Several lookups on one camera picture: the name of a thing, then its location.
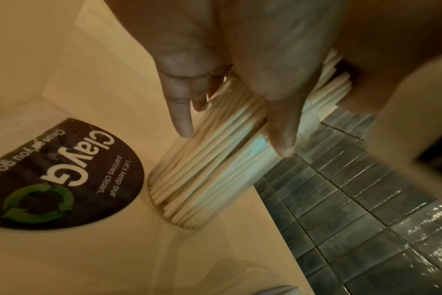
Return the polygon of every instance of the bundle of wooden sticks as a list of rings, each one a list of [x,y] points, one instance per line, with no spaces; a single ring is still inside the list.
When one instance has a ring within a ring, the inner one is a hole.
[[[341,60],[331,52],[303,109],[297,142],[318,128],[322,113],[351,90],[349,74],[332,79]],[[268,141],[262,99],[231,76],[194,123],[178,138],[149,178],[153,203],[172,223],[188,229],[206,225],[280,158]]]

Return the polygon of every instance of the wall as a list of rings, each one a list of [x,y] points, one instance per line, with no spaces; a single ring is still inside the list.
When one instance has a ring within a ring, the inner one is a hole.
[[[255,187],[317,295],[442,294],[442,202],[365,149],[340,108]]]

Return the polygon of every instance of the black sticker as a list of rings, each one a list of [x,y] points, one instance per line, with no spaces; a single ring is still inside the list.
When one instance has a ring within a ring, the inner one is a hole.
[[[45,230],[111,216],[138,195],[143,167],[122,140],[67,119],[0,158],[0,227]]]

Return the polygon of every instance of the green arrow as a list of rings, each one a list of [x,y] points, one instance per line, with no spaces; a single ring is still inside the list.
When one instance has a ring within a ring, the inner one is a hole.
[[[59,211],[64,212],[72,210],[72,205],[74,204],[74,196],[72,193],[65,187],[58,185],[54,186],[54,189],[52,190],[60,194],[62,197],[62,203],[59,204]]]
[[[37,224],[52,221],[64,215],[64,213],[60,213],[58,211],[52,211],[39,215],[29,214],[26,211],[26,209],[21,208],[10,208],[2,217],[9,218],[10,220],[20,223]]]
[[[11,207],[19,207],[20,202],[23,198],[26,196],[34,193],[34,192],[43,192],[51,189],[52,187],[47,183],[40,183],[31,185],[28,187],[21,188],[19,190],[16,190],[12,194],[10,194],[7,199],[5,199],[4,204],[2,204],[2,210],[6,211],[7,209]]]

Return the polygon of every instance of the tiled floor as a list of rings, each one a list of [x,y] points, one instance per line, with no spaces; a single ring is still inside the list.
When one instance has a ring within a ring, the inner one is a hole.
[[[337,109],[255,187],[316,295],[442,294],[442,203],[365,150]]]

